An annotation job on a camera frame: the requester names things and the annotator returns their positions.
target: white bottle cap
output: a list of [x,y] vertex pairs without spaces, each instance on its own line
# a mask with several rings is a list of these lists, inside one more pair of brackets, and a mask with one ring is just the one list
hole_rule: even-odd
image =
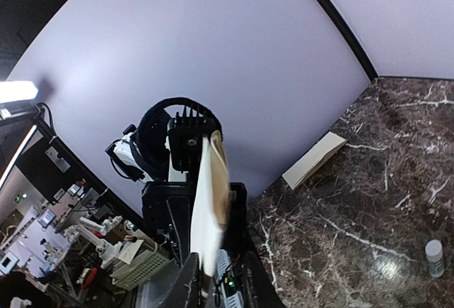
[[438,239],[426,244],[426,257],[429,262],[438,262],[443,257],[443,246]]

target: screw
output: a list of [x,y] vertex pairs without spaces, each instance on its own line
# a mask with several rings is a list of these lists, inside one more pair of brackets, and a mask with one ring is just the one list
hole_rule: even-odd
[[197,144],[197,140],[196,139],[187,139],[187,142],[186,142],[189,146],[193,147]]

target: small bottle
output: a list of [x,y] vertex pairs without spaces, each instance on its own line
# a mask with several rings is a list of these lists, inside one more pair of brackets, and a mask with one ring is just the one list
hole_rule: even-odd
[[445,272],[445,266],[443,264],[443,246],[438,239],[433,239],[426,244],[426,258],[431,276],[440,277]]

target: paper sheet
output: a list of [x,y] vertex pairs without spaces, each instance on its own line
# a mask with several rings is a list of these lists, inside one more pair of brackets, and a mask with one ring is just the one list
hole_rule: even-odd
[[220,135],[214,134],[212,145],[204,137],[191,221],[191,252],[199,254],[201,269],[208,276],[214,274],[230,209],[230,183],[219,139]]
[[301,159],[291,166],[282,177],[292,189],[296,189],[344,146],[346,142],[346,139],[333,132],[328,132]]
[[126,264],[131,264],[140,246],[143,243],[142,239],[138,239],[135,243],[126,242],[127,244],[123,247],[123,250],[118,256],[119,260],[122,260]]

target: ceiling light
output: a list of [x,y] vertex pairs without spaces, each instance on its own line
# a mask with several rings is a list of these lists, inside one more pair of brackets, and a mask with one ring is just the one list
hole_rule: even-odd
[[31,81],[0,82],[0,104],[33,100],[37,95],[38,88]]
[[5,180],[8,177],[9,172],[13,168],[14,163],[16,162],[19,155],[22,153],[22,150],[25,148],[25,146],[27,145],[27,142],[30,140],[30,138],[32,137],[33,133],[35,133],[35,131],[36,131],[36,126],[33,126],[31,128],[31,130],[27,133],[27,136],[23,139],[23,141],[22,141],[21,145],[19,146],[19,148],[17,149],[16,153],[14,153],[13,158],[9,162],[8,166],[6,166],[5,172],[0,177],[0,190],[1,190],[1,187],[3,186],[3,184],[5,183]]

